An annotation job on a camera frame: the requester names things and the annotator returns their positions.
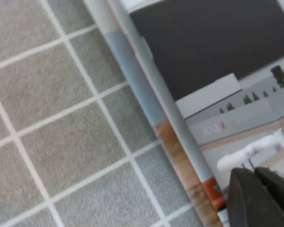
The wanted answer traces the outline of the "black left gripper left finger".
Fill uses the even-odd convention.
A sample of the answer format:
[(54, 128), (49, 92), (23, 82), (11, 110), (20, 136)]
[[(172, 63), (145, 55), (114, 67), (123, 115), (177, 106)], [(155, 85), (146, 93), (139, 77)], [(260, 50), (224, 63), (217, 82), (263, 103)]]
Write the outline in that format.
[(231, 171), (227, 197), (231, 227), (254, 227), (254, 198), (260, 185), (254, 171), (245, 168)]

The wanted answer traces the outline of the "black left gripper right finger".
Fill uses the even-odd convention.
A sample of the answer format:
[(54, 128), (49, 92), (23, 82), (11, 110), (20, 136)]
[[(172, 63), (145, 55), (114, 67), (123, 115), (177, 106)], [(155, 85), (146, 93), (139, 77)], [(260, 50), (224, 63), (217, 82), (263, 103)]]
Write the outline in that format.
[(254, 198), (254, 226), (284, 227), (284, 178), (264, 167), (254, 173), (260, 183)]

